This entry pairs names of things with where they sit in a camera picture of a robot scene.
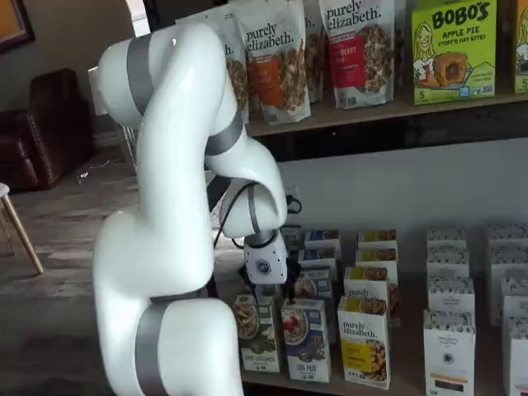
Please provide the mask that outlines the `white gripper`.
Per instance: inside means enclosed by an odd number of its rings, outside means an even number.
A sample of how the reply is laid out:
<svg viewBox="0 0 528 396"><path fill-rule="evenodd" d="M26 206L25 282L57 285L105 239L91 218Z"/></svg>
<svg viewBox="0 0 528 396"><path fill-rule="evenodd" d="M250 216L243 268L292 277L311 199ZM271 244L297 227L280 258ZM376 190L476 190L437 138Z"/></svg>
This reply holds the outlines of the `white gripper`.
<svg viewBox="0 0 528 396"><path fill-rule="evenodd" d="M300 274L300 264L287 258L284 239L273 234L266 242L249 243L244 239L244 266L238 274L245 285L281 285L285 283L285 295L290 304L295 299L295 283Z"/></svg>

